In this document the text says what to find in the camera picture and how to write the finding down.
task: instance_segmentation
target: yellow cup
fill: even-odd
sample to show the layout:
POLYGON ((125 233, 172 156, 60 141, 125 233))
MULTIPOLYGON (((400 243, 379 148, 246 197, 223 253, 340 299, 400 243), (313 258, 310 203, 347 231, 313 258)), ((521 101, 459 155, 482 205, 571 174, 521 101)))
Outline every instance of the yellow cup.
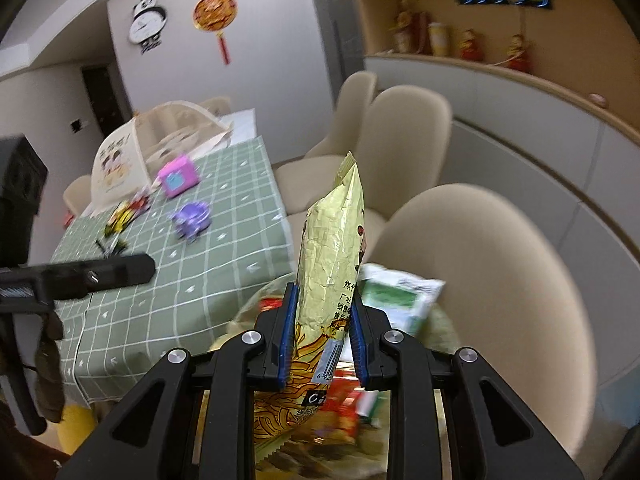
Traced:
POLYGON ((444 23, 429 24, 429 39, 434 56, 449 55, 449 30, 444 23))

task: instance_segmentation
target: white cabinet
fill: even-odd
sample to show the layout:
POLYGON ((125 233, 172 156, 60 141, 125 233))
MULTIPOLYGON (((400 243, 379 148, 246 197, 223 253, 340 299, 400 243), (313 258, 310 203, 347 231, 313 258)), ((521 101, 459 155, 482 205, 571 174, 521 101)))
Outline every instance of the white cabinet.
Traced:
POLYGON ((586 192, 640 246, 640 148, 609 125, 586 192))
POLYGON ((508 79, 476 75, 480 128, 530 153, 583 189, 600 121, 562 99, 508 79))
POLYGON ((584 204, 559 252, 589 314, 598 382, 610 383, 640 358, 640 266, 584 204))
POLYGON ((548 174, 495 140, 454 121, 443 184, 466 182, 501 194, 521 209, 556 247, 578 199, 548 174))
POLYGON ((476 73, 466 68, 411 61, 369 57, 365 67, 378 74, 380 88, 416 85, 444 95, 456 117, 469 120, 476 98, 476 73))

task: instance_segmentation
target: barcode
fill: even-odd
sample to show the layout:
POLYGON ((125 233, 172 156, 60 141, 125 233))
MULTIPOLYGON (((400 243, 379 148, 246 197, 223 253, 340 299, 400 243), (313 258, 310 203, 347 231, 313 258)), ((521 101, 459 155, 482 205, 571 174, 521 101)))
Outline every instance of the barcode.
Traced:
POLYGON ((342 352, 342 340, 329 339, 324 345, 322 355, 318 361, 318 366, 314 372, 312 380, 315 384, 329 384, 334 378, 335 367, 338 365, 338 359, 342 352))

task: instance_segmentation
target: panda clock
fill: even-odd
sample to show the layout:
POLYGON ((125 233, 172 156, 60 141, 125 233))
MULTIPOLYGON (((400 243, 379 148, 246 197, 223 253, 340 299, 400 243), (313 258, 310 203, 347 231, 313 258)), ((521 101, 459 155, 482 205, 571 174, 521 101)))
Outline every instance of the panda clock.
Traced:
POLYGON ((133 23, 129 29, 129 41, 140 46, 144 54, 160 45, 160 32, 166 25, 166 10, 156 5, 156 0, 140 0, 133 8, 133 23))

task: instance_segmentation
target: yellow snack bag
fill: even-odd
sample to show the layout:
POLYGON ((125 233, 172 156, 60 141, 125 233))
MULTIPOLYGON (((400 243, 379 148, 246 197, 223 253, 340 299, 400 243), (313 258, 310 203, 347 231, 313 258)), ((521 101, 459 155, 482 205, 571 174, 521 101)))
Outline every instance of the yellow snack bag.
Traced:
POLYGON ((342 350, 365 246, 362 185, 348 153, 334 189, 306 213, 291 372, 284 391, 255 394, 256 462, 278 449, 321 405, 342 350))

